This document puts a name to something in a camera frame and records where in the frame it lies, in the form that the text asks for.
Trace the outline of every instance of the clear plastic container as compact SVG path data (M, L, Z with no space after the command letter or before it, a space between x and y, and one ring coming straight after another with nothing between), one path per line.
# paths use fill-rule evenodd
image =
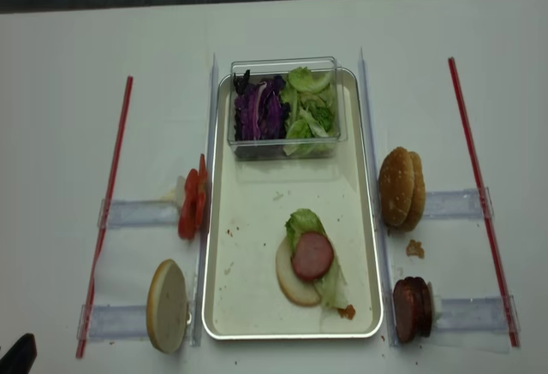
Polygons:
M306 59L287 59L255 62L233 62L231 67L231 78L242 77L247 70L250 71L249 83L258 85L263 79L273 79L281 76L287 85L288 74L296 68L308 68L315 80L322 77L327 78L329 85L320 92L307 93L299 91L299 110L305 101L319 102L327 106L334 115L334 124L326 137L311 137L306 139L272 139L272 140L240 140L236 132L236 107L235 101L238 98L234 85L230 91L230 113L227 138L230 148L237 159L240 160L266 160L279 158L310 158L310 157L332 157L337 151L337 144L346 139L346 126L344 121L344 91L343 76L337 61L333 57L314 57ZM324 101L329 94L328 104Z

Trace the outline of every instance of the metal tray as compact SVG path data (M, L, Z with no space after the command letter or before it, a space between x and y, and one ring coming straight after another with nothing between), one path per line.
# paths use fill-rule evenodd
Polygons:
M226 139L231 80L218 88L211 221L205 258L205 330L218 340L363 338L383 302L355 76L342 69L348 140L333 158L239 162ZM292 211L318 214L333 241L354 306L352 321L299 307L278 286L276 250Z

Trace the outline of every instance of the sesame-free bun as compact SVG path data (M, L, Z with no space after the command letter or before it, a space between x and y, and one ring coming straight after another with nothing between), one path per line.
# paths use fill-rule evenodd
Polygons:
M276 251L276 275L285 296L298 306L316 306L321 297L310 283L303 282L291 265L291 246L284 238Z
M175 352L187 328L188 299L185 277L173 260L159 265L146 299L146 332L162 353Z
M419 224L419 221L422 218L422 212L425 209L426 202L425 180L422 176L420 156L414 151L410 151L409 156L413 162L414 189L409 214L403 224L399 227L399 229L403 231L411 231L417 227L417 224Z
M413 160L403 147L397 147L384 159L378 188L384 221L389 226L401 226L411 208L414 190Z

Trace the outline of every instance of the table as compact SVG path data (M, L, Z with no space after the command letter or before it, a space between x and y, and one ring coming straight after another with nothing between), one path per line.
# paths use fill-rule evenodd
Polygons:
M33 373L545 372L547 8L548 0L312 0L0 15L0 355L33 332ZM127 75L130 113L158 102L157 116L188 123L184 150L198 156L213 53L226 72L235 59L319 48L354 66L360 47L374 102L408 95L433 65L456 58L521 349L391 349L383 327L368 341L204 335L176 356L146 341L105 342L74 359Z

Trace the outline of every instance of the red stick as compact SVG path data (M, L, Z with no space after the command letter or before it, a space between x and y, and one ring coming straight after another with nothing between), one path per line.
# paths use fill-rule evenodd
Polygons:
M110 201L112 200L112 194L114 193L114 183L116 181L116 172L118 171L118 161L120 160L120 150L122 149L123 132L126 128L126 120L128 118L129 99L131 98L131 87L134 83L134 78L128 76L126 82L126 92L123 95L122 113L120 114L120 122L118 123L118 135L116 136L116 143L114 145L114 154L112 155L112 164L110 165L109 185L106 188L106 195L104 196L104 215L108 216ZM95 295L95 265L101 253L101 247L103 246L104 235L106 228L99 229L97 236L97 245L95 246L95 255L93 256L92 274L89 277L89 285L87 286L87 298L86 307L93 304L93 296ZM84 333L87 333L89 320L86 320ZM76 358L81 359L84 356L84 349L86 348L86 340L78 341L78 348L76 348Z
M491 246L491 254L493 256L493 263L495 264L495 272L497 273L498 289L500 290L500 295L503 297L504 311L509 326L510 342L512 347L519 347L520 339L517 333L517 324L515 323L512 305L509 300L508 286L506 285L506 278L504 277L503 261L498 252L495 227L491 216L489 216L487 196L485 195L485 183L483 182L483 177L481 176L480 161L478 160L478 155L476 154L474 138L472 137L472 129L470 128L470 121L468 120L468 113L466 112L466 105L464 104L464 96L462 96L461 82L459 81L459 75L456 71L455 58L450 57L448 62L451 78L453 79L453 87L455 88L456 102L459 106L459 112L461 113L462 127L464 128L464 135L466 136L468 153L470 154L470 160L472 161L472 169L474 170L476 187L478 188L478 193L481 200L485 229L487 230L487 236L489 237L489 246Z

